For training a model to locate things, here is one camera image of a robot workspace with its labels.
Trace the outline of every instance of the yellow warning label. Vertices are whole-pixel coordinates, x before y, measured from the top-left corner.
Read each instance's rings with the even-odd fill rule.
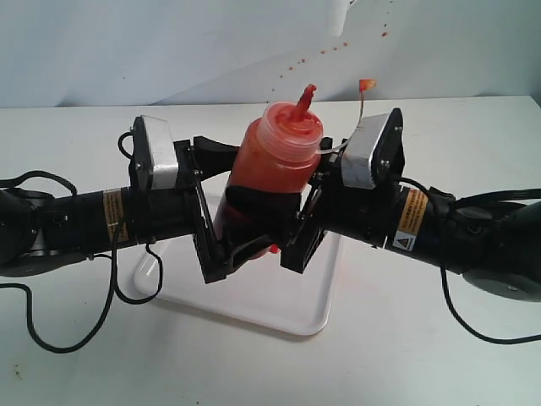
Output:
[[[398,231],[417,236],[423,222],[424,211],[429,199],[423,192],[416,189],[410,189],[407,194],[406,204],[400,217]]]
[[[107,231],[109,232],[109,241],[112,242],[112,236],[115,233],[115,228],[118,221],[124,217],[124,206],[122,204],[122,192],[120,189],[106,190],[103,192],[103,210],[105,212],[105,221],[107,223]],[[118,242],[123,243],[128,241],[128,229],[126,223],[120,229]]]

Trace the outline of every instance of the bottle nozzle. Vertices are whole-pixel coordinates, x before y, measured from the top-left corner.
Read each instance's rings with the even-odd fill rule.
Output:
[[[310,108],[312,104],[312,99],[314,98],[314,92],[317,89],[315,85],[308,85],[304,89],[304,93],[300,99],[298,99],[297,106],[289,114],[289,120],[293,122],[303,121],[304,114]]]

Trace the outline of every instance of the red sauce bottle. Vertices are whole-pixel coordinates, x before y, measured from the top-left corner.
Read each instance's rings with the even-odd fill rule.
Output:
[[[269,105],[248,126],[227,185],[275,193],[303,191],[320,162],[323,137],[323,124],[309,111],[315,89],[307,86],[296,105],[286,101]],[[216,236],[221,237],[224,225],[246,222],[222,197],[214,220]]]

